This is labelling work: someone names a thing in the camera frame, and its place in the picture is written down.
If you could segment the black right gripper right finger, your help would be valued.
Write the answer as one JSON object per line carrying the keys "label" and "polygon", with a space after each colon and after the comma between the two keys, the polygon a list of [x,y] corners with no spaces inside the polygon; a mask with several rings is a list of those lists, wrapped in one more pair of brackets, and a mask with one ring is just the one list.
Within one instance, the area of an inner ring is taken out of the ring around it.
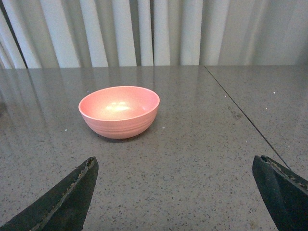
{"label": "black right gripper right finger", "polygon": [[277,229],[306,231],[308,181],[264,155],[254,157],[252,172]]}

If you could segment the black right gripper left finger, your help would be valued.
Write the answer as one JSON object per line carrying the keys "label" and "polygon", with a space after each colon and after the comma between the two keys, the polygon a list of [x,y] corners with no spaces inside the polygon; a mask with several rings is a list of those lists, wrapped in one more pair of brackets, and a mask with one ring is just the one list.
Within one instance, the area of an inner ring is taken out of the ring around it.
{"label": "black right gripper left finger", "polygon": [[2,231],[83,230],[98,170],[97,159],[88,158],[0,229]]}

